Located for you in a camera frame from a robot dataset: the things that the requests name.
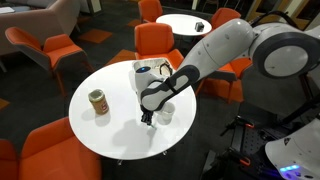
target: can label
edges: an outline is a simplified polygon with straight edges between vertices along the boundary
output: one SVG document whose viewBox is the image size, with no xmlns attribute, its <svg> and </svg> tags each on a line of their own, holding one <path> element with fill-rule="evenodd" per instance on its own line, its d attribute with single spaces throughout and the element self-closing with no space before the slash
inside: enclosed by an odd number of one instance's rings
<svg viewBox="0 0 320 180">
<path fill-rule="evenodd" d="M 101 103 L 101 109 L 102 109 L 103 112 L 108 111 L 109 107 L 108 107 L 107 101 L 103 101 Z"/>
</svg>

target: blue light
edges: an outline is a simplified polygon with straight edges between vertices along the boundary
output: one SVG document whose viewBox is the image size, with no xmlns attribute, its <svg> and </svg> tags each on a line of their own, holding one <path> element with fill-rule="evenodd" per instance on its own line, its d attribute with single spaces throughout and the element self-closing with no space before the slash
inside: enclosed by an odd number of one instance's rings
<svg viewBox="0 0 320 180">
<path fill-rule="evenodd" d="M 280 168 L 280 171 L 281 172 L 286 172 L 286 171 L 291 171 L 291 170 L 298 169 L 298 168 L 299 168 L 298 165 L 292 165 L 292 166 L 287 166 L 287 167 Z"/>
<path fill-rule="evenodd" d="M 293 165 L 293 166 L 291 166 L 293 169 L 298 169 L 299 168 L 299 166 L 298 165 Z"/>
</svg>

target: black cable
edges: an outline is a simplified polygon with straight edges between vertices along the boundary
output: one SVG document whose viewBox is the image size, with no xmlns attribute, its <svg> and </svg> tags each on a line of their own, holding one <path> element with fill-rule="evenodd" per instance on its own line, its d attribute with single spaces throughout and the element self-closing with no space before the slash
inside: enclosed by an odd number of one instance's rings
<svg viewBox="0 0 320 180">
<path fill-rule="evenodd" d="M 298 25 L 291 19 L 291 17 L 289 17 L 287 15 L 287 12 L 284 13 L 282 11 L 270 11 L 270 12 L 267 12 L 261 16 L 258 16 L 256 18 L 254 18 L 252 21 L 250 21 L 249 23 L 251 24 L 252 27 L 255 27 L 258 25 L 259 21 L 261 21 L 263 18 L 269 16 L 269 15 L 277 15 L 277 16 L 280 16 L 282 17 L 284 20 L 287 21 L 287 23 L 295 28 L 298 28 Z"/>
<path fill-rule="evenodd" d="M 170 65 L 169 65 L 168 63 L 163 63 L 163 64 L 161 64 L 161 66 L 160 66 L 160 74 L 162 75 L 162 67 L 163 67 L 163 66 L 165 66 L 165 67 L 168 68 L 169 73 L 170 73 L 170 76 L 171 76 L 171 75 L 172 75 L 172 68 L 170 67 Z"/>
</svg>

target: can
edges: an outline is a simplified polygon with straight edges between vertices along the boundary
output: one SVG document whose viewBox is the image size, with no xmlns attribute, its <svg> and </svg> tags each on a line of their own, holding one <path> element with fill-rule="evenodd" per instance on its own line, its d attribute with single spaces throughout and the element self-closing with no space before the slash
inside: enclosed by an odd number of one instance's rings
<svg viewBox="0 0 320 180">
<path fill-rule="evenodd" d="M 108 112 L 109 106 L 102 90 L 96 89 L 89 93 L 88 96 L 97 114 L 105 114 Z"/>
</svg>

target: white table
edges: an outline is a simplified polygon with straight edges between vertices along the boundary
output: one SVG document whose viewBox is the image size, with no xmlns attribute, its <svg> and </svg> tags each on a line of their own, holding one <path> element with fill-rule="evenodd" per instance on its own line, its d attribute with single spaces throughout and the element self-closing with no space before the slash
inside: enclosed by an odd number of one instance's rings
<svg viewBox="0 0 320 180">
<path fill-rule="evenodd" d="M 196 99 L 188 87 L 169 101 L 176 106 L 169 124 L 154 114 L 156 128 L 141 122 L 142 112 L 134 91 L 132 63 L 106 66 L 85 79 L 75 91 L 69 118 L 76 137 L 92 151 L 109 158 L 133 160 L 162 153 L 175 145 L 190 129 Z M 88 93 L 101 89 L 109 105 L 108 113 L 96 115 Z"/>
<path fill-rule="evenodd" d="M 199 36 L 206 34 L 211 31 L 211 24 L 199 17 L 186 15 L 186 14 L 167 14 L 160 16 L 157 20 L 157 23 L 168 24 L 172 27 L 172 32 L 174 34 L 183 35 L 183 36 Z M 197 32 L 195 26 L 197 22 L 202 22 L 204 29 L 202 32 Z"/>
</svg>

